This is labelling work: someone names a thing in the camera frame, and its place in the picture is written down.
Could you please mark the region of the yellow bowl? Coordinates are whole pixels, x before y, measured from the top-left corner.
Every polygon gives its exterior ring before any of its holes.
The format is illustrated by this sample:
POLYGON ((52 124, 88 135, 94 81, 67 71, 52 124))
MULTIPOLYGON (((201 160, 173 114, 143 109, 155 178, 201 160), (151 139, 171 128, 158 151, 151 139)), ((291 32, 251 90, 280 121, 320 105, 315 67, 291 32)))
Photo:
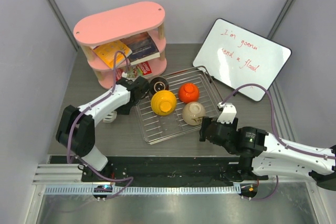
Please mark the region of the yellow bowl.
POLYGON ((171 114, 177 105, 176 96, 168 90, 157 92, 151 99, 151 109, 159 116, 171 114))

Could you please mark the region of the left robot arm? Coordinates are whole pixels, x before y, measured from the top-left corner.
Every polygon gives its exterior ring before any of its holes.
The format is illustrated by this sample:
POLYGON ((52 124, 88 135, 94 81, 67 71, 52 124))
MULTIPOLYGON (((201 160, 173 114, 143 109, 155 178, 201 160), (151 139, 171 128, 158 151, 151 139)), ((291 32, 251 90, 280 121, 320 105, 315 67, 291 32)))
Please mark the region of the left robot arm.
POLYGON ((87 104, 67 106, 61 116, 56 140, 88 166, 98 180, 105 182, 112 174, 108 159, 96 147, 96 126, 111 112, 128 115, 149 92, 149 81, 138 77, 134 81, 121 78, 111 89, 87 104))

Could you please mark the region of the dark brown bowl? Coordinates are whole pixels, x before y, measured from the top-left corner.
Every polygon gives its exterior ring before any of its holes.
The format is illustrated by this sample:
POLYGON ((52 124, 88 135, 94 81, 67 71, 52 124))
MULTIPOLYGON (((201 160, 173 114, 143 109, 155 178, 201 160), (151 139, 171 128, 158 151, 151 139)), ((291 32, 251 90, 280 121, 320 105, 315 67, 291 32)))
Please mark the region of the dark brown bowl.
POLYGON ((169 90, 169 83, 162 76, 152 78, 149 84, 150 84, 150 93, 152 95, 162 90, 169 90))

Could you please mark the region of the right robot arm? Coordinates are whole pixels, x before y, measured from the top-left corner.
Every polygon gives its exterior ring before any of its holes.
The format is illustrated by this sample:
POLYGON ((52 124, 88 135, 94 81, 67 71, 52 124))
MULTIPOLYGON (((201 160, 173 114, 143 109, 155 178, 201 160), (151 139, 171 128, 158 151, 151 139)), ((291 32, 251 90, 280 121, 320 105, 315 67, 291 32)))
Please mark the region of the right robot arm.
POLYGON ((335 190, 335 147, 317 148, 286 140, 251 126, 237 127, 204 117, 199 139, 223 147, 239 157, 238 164, 224 174, 229 181, 268 178, 269 176, 303 177, 317 186, 335 190))

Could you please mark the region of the metal wire dish rack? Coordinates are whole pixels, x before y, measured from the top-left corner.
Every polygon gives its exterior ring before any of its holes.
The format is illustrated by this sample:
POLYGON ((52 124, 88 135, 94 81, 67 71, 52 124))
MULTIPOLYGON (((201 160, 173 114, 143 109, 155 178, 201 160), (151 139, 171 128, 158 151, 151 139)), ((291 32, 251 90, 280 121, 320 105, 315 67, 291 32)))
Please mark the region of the metal wire dish rack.
MULTIPOLYGON (((162 76, 169 84, 169 90, 178 96, 179 88, 186 83, 193 83, 199 89, 198 102, 203 105, 206 116, 217 118, 220 115, 217 104, 223 98, 215 85, 214 78, 204 66, 192 67, 162 76)), ((135 107, 142 136, 148 144, 156 144, 183 134, 199 131, 200 126, 188 125, 182 118, 185 103, 177 99, 175 110, 167 116, 155 114, 151 109, 152 94, 148 94, 135 107)))

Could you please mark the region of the white ridged bowl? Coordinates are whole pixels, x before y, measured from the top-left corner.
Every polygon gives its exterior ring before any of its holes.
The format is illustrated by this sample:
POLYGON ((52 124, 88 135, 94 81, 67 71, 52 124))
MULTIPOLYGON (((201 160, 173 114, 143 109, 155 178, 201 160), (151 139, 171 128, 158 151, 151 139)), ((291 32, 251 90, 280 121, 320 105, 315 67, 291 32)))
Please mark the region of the white ridged bowl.
POLYGON ((112 123, 117 117, 117 111, 112 111, 103 118, 104 123, 112 123))

